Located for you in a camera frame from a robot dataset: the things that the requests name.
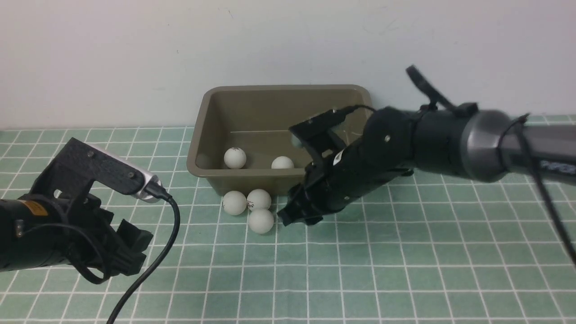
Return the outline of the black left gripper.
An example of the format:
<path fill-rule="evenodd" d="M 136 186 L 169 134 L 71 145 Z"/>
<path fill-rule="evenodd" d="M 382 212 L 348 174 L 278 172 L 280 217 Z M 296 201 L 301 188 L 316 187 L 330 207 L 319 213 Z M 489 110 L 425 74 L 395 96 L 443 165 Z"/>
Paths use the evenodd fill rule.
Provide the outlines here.
<path fill-rule="evenodd" d="M 92 194 L 85 199 L 27 195 L 40 216 L 27 220 L 31 252 L 41 252 L 40 267 L 70 265 L 87 281 L 102 284 L 116 275 L 138 274 L 153 234 L 122 220 L 113 229 L 113 213 Z"/>

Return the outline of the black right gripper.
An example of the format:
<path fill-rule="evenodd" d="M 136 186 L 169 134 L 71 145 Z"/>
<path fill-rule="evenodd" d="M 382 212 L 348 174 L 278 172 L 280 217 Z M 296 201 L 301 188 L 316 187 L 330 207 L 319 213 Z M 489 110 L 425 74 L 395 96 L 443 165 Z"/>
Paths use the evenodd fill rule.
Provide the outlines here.
<path fill-rule="evenodd" d="M 309 164 L 304 180 L 288 191 L 288 201 L 278 212 L 284 226 L 315 225 L 323 216 L 342 211 L 393 179 L 414 173 L 410 168 L 381 170 L 370 166 L 361 158 L 358 145 L 350 145 L 325 160 L 325 168 Z"/>

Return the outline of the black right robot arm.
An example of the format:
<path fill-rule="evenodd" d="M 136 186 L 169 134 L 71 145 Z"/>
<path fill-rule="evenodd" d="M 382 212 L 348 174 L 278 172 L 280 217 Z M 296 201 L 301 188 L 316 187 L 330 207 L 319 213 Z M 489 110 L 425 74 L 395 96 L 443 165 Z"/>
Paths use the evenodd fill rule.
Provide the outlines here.
<path fill-rule="evenodd" d="M 454 105 L 415 66 L 406 72 L 430 100 L 417 111 L 356 104 L 289 128 L 312 161 L 278 213 L 285 226 L 317 224 L 415 169 L 483 183 L 515 173 L 575 184 L 574 125 L 527 126 L 526 116 Z"/>

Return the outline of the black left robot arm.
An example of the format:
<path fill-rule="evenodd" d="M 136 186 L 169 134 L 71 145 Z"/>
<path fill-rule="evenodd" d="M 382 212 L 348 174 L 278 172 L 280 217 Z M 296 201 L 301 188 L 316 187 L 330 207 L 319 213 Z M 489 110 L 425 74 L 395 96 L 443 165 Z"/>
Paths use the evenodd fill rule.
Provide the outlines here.
<path fill-rule="evenodd" d="M 1 271 L 70 265 L 93 284 L 136 275 L 153 235 L 126 220 L 111 227 L 113 212 L 87 194 L 82 202 L 26 194 L 1 201 Z"/>

